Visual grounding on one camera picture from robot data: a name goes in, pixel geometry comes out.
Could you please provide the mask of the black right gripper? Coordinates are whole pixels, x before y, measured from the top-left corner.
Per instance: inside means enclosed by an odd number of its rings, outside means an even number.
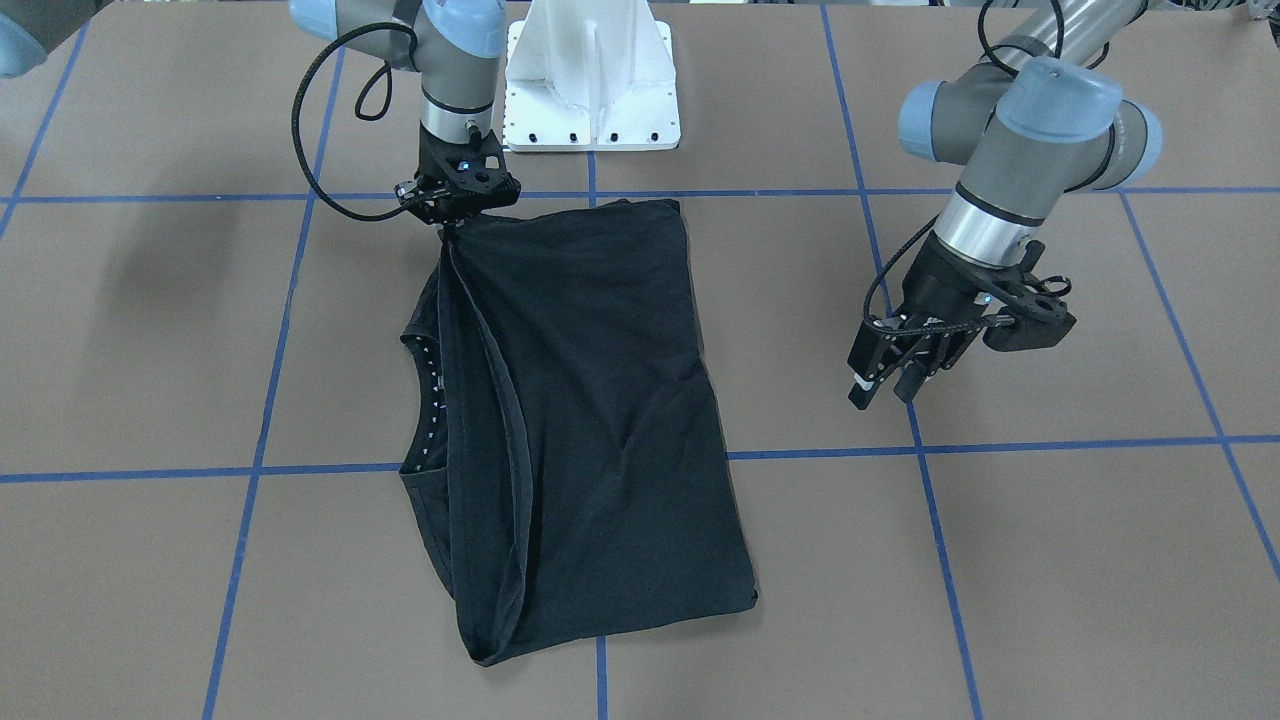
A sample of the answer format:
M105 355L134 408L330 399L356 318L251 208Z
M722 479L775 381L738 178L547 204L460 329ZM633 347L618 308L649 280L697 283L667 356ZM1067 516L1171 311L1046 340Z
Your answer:
M396 186L399 210L429 225L449 225L500 206L500 191L475 192L448 182L406 181Z

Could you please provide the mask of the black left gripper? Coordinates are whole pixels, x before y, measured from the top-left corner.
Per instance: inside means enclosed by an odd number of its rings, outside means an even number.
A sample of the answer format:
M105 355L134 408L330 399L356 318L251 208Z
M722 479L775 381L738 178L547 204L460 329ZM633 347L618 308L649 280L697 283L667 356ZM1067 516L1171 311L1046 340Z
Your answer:
M915 243L919 252L902 279L902 302L884 318L872 310L876 291L893 264ZM986 315L980 304L988 291L978 284L984 269L955 261L931 232L920 232L891 256L863 300L860 331L847 365L854 374L849 398L867 410L884 380L899 369L895 396L914 401L929 378L948 370L983 331L1005 329L1011 315Z

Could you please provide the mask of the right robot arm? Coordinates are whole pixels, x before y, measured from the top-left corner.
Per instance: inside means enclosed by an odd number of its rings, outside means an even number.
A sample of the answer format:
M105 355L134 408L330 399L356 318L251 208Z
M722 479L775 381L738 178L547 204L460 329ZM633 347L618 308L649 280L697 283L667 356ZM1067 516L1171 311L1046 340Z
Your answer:
M502 1L292 1L288 10L300 29L325 44L291 109L294 154L320 201L349 219L369 219L321 188L300 131L314 77L329 56L351 47L379 61L375 81L390 81L396 70L420 79L419 164L396 188L398 213L429 225L454 225L517 202L520 182L492 127L506 38Z

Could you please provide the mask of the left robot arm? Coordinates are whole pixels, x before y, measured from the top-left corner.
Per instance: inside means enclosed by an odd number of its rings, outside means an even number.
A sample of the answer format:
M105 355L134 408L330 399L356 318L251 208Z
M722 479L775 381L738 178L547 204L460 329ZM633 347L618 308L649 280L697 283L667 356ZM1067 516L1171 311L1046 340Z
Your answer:
M856 407L887 379L911 402L975 340L997 352L1051 348L1075 325L1069 279L1034 273L1037 234L1064 195L1137 181L1158 159L1158 118L1094 67L1148 10L1147 1L1051 1L998 42L979 32L983 56L955 81L906 96L901 146L961 174L906 242L915 256L900 304L884 316L863 309L847 357Z

